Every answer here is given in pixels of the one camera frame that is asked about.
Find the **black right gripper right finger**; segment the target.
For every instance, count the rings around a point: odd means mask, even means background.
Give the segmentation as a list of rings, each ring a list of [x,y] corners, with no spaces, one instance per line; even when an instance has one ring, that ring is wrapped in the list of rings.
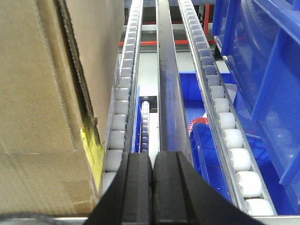
[[[156,225],[259,225],[200,177],[181,152],[158,153],[153,172]]]

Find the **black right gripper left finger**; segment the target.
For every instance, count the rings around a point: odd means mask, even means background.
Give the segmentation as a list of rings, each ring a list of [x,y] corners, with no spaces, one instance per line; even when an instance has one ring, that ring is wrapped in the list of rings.
[[[151,225],[152,167],[147,153],[125,153],[85,225]]]

